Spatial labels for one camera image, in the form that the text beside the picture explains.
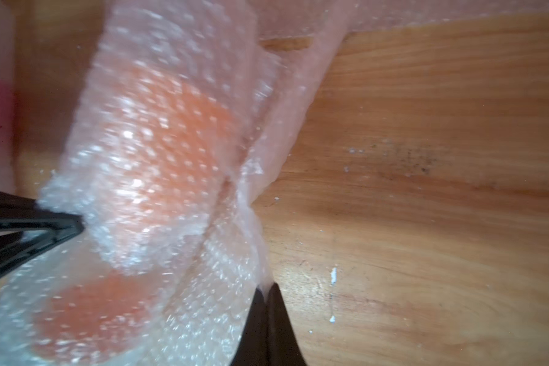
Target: bubble wrap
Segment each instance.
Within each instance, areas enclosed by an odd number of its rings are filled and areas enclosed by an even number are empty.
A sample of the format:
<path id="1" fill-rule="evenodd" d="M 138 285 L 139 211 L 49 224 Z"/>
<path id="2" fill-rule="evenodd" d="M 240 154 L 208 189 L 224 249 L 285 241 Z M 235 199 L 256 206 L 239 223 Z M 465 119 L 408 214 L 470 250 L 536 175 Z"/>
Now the bubble wrap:
<path id="1" fill-rule="evenodd" d="M 497 9 L 535 2 L 512 3 Z M 250 203 L 276 179 L 344 35 L 488 10 L 116 0 L 40 198 L 83 215 L 87 230 L 2 290 L 0 366 L 227 365 L 256 286 L 272 283 Z M 257 42 L 305 34 L 312 45 L 296 52 Z"/>

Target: wooden table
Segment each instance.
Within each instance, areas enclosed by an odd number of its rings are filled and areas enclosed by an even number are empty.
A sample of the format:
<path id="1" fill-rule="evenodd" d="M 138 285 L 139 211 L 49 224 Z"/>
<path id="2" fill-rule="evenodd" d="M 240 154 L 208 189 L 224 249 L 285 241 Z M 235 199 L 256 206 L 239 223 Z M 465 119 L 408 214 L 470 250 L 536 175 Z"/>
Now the wooden table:
<path id="1" fill-rule="evenodd" d="M 9 3 L 36 197 L 103 6 Z M 352 34 L 255 208 L 310 365 L 549 365 L 549 14 Z"/>

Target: black plastic tool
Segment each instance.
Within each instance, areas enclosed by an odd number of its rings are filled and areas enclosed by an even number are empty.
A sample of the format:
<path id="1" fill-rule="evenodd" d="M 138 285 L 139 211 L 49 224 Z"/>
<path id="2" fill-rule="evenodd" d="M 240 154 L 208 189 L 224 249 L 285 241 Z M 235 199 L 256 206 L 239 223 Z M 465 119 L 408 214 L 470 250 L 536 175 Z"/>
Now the black plastic tool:
<path id="1" fill-rule="evenodd" d="M 34 200 L 0 192 L 0 277 L 83 230 L 80 216 L 39 210 Z"/>
<path id="2" fill-rule="evenodd" d="M 256 289 L 231 366 L 307 366 L 277 283 L 266 301 Z"/>

